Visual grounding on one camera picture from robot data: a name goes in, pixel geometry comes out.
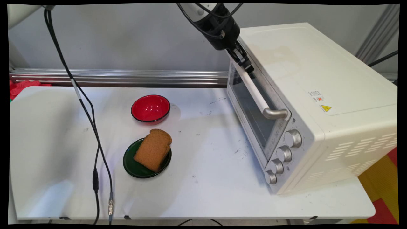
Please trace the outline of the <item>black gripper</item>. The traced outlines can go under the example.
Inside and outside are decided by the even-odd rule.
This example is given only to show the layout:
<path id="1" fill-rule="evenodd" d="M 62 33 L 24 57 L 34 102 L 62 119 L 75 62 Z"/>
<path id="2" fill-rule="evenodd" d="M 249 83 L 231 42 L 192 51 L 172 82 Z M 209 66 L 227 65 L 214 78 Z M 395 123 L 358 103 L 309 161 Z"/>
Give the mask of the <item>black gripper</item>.
<path id="1" fill-rule="evenodd" d="M 223 3 L 195 3 L 198 10 L 206 13 L 195 22 L 202 34 L 216 50 L 224 50 L 248 74 L 255 69 L 245 49 L 237 38 L 240 28 L 232 17 L 232 13 Z"/>

